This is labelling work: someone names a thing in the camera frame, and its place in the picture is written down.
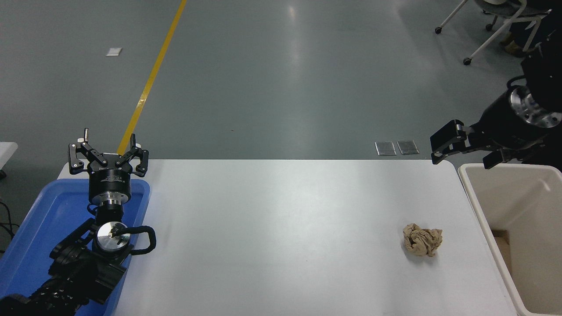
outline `crumpled brown paper ball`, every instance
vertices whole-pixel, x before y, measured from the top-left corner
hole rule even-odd
[[[404,227],[404,246],[416,256],[435,256],[435,251],[443,241],[441,229],[422,229],[411,223]]]

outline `blue tray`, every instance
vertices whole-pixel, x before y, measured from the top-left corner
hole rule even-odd
[[[148,207],[150,187],[143,180],[131,180],[132,196],[124,205],[123,223],[127,226],[142,225]],[[25,217],[6,253],[0,259],[0,297],[9,294],[31,295],[50,276],[47,273],[53,263],[51,250],[92,216],[88,205],[87,179],[60,179],[41,190]],[[138,235],[131,235],[135,244]],[[128,268],[131,256],[123,262]],[[117,306],[125,276],[113,293],[101,305],[90,301],[76,313],[78,316],[110,316]]]

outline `trash bin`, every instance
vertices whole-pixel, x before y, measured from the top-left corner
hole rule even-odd
[[[550,166],[465,164],[459,175],[518,314],[562,315],[562,174]],[[506,260],[492,231],[504,233]]]

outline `chair leg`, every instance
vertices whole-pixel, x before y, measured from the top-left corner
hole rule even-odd
[[[527,42],[525,43],[525,46],[523,47],[523,52],[527,52],[529,50],[529,46],[531,46],[531,42],[533,41],[534,36],[537,34],[538,31],[538,27],[541,25],[541,18],[539,17],[537,20],[537,22],[535,23],[533,30],[531,31],[531,34],[529,35],[529,38],[527,39]]]
[[[442,28],[445,26],[445,24],[447,24],[447,22],[449,22],[449,20],[468,2],[468,0],[463,0],[461,3],[459,3],[459,5],[453,10],[453,12],[451,12],[451,14],[449,14],[449,16],[445,19],[445,21],[443,21],[443,23],[441,23],[440,26],[438,26],[438,28]]]
[[[478,49],[476,51],[474,51],[474,53],[472,53],[472,55],[470,55],[470,57],[468,57],[468,59],[472,60],[472,58],[474,58],[474,56],[478,52],[480,52],[481,50],[486,48],[486,46],[488,46],[496,37],[500,36],[501,32],[503,32],[505,29],[507,29],[510,25],[511,25],[511,21],[505,20],[504,24],[497,31],[495,31],[492,34],[492,36],[490,36],[490,38],[488,38],[482,45],[480,45],[480,47],[478,47]]]
[[[493,21],[490,24],[486,24],[486,30],[491,31],[493,26],[496,25],[497,15],[494,15]]]

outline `table surface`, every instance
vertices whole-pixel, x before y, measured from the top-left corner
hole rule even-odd
[[[115,316],[516,315],[446,161],[150,160],[145,180],[158,244]],[[443,229],[437,256],[404,249],[412,222]]]
[[[17,144],[11,142],[0,142],[0,169],[4,167],[8,159],[16,152]]]

